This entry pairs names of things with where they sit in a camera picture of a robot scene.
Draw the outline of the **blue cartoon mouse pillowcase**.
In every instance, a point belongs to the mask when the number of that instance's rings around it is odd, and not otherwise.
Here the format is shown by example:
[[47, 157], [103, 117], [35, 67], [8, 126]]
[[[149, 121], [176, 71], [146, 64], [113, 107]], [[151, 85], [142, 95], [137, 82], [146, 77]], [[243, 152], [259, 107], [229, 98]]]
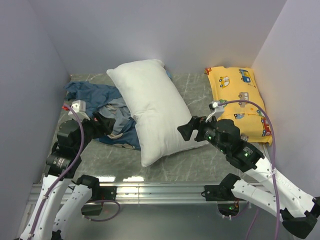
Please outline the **blue cartoon mouse pillowcase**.
[[98, 138], [99, 142], [133, 150], [141, 149], [136, 122], [115, 86], [79, 81], [70, 82], [64, 88], [67, 91], [66, 100], [85, 102], [85, 113], [90, 118], [94, 112], [98, 112], [104, 118], [115, 119], [112, 133]]

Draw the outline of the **white pillow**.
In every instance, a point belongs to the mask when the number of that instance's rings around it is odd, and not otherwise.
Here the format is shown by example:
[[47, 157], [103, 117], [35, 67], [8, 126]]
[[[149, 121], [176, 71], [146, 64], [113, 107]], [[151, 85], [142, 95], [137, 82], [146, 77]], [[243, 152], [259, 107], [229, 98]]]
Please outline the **white pillow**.
[[136, 122], [142, 167], [207, 145], [206, 141], [185, 141], [179, 133], [178, 127], [187, 124], [192, 115], [164, 66], [159, 59], [147, 59], [106, 71]]

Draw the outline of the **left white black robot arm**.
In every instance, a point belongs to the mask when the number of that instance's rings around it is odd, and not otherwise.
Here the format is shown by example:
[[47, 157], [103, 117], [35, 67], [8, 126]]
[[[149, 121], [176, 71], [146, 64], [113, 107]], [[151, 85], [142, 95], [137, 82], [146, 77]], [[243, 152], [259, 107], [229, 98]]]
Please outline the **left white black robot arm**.
[[81, 153], [93, 140], [112, 133], [115, 119], [100, 113], [93, 117], [75, 116], [63, 122], [51, 154], [46, 160], [44, 177], [33, 213], [20, 235], [21, 240], [63, 240], [72, 220], [88, 201], [101, 197], [98, 178], [82, 175], [65, 203], [62, 199], [81, 163]]

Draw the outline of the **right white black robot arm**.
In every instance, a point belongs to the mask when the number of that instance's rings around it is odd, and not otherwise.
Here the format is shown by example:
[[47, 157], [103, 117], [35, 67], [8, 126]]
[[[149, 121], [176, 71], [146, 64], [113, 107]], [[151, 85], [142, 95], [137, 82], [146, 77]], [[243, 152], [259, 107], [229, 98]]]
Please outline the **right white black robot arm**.
[[207, 141], [225, 155], [226, 160], [244, 174], [255, 179], [266, 190], [259, 189], [239, 176], [229, 173], [219, 184], [226, 200], [248, 201], [274, 215], [292, 235], [306, 239], [318, 222], [320, 199], [293, 184], [282, 173], [272, 169], [270, 160], [253, 144], [241, 139], [233, 120], [194, 116], [177, 128], [189, 141], [194, 130], [197, 142]]

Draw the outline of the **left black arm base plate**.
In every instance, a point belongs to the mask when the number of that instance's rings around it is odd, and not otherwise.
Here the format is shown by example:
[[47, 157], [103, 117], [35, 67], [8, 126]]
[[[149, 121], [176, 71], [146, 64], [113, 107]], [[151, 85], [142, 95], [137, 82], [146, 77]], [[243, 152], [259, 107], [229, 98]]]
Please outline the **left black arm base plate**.
[[81, 208], [81, 213], [84, 216], [99, 216], [102, 213], [104, 203], [95, 201], [116, 200], [116, 186], [102, 186], [98, 192], [94, 192], [88, 202]]

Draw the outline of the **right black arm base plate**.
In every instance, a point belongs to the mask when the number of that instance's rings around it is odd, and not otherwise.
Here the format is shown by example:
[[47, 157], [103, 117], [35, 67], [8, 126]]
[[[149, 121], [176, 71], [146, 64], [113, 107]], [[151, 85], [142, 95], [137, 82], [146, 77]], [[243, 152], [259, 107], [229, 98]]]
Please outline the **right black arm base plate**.
[[218, 213], [230, 221], [240, 217], [250, 206], [249, 202], [235, 197], [230, 190], [220, 185], [205, 185], [200, 194], [206, 202], [216, 202]]

